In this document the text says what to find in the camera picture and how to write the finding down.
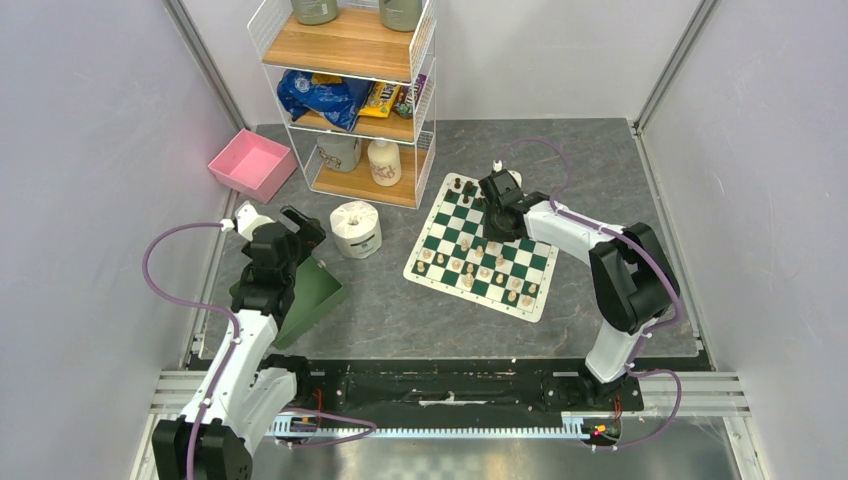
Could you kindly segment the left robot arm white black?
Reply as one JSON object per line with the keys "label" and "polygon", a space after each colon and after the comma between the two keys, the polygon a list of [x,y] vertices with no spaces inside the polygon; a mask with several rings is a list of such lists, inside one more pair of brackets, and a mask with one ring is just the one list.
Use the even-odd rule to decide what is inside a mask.
{"label": "left robot arm white black", "polygon": [[298,268],[326,238],[320,221],[286,206],[279,220],[242,204],[213,223],[245,239],[244,267],[230,307],[175,297],[142,273],[151,290],[178,305],[217,312],[229,328],[200,386],[173,420],[161,420],[151,443],[161,479],[248,479],[255,451],[284,406],[301,408],[314,393],[310,377],[286,367],[262,367],[295,301]]}

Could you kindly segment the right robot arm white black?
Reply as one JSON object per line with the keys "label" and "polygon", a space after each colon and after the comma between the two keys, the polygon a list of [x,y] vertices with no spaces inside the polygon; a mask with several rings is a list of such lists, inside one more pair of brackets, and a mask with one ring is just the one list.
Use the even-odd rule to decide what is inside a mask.
{"label": "right robot arm white black", "polygon": [[591,271],[604,323],[585,358],[577,382],[579,400],[601,409],[618,392],[616,382],[631,373],[638,350],[654,330],[680,319],[680,286],[654,230],[603,223],[574,212],[540,192],[526,194],[507,170],[479,182],[486,239],[543,242],[577,258]]}

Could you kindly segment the green white chess board mat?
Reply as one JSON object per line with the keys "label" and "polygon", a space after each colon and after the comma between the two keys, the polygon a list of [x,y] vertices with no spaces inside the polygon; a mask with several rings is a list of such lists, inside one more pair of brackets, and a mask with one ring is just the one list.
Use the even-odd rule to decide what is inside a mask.
{"label": "green white chess board mat", "polygon": [[483,237],[476,180],[448,174],[407,259],[406,280],[529,323],[542,317],[558,250],[533,240]]}

